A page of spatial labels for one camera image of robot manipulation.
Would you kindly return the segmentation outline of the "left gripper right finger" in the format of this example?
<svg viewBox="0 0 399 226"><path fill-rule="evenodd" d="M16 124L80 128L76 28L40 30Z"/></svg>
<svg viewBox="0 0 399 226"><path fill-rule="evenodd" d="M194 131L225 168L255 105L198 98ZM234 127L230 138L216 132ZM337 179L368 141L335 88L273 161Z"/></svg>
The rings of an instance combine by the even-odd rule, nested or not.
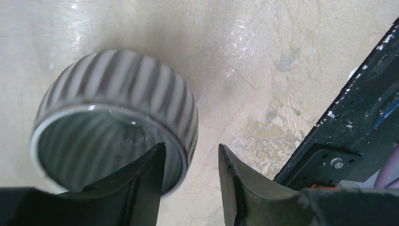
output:
<svg viewBox="0 0 399 226"><path fill-rule="evenodd" d="M295 191L264 177L226 145L218 168L227 226L396 226L398 189L307 188Z"/></svg>

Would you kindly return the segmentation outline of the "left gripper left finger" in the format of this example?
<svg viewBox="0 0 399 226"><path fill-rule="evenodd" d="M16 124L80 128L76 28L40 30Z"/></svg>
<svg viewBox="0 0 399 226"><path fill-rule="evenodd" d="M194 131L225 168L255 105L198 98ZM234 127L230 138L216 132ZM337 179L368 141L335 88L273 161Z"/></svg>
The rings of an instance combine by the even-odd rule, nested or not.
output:
<svg viewBox="0 0 399 226"><path fill-rule="evenodd" d="M79 192L51 194L33 187L0 190L3 226L154 226L166 160L158 143L137 160Z"/></svg>

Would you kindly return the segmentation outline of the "grey ribbed mug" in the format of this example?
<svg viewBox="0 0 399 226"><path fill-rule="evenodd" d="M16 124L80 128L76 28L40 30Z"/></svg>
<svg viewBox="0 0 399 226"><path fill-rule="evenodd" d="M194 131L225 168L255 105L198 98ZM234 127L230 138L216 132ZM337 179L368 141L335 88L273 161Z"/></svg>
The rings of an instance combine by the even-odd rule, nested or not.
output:
<svg viewBox="0 0 399 226"><path fill-rule="evenodd" d="M198 141L192 91L168 65L132 50L89 54L46 91L30 141L38 173L58 192L84 186L166 146L162 194L186 177Z"/></svg>

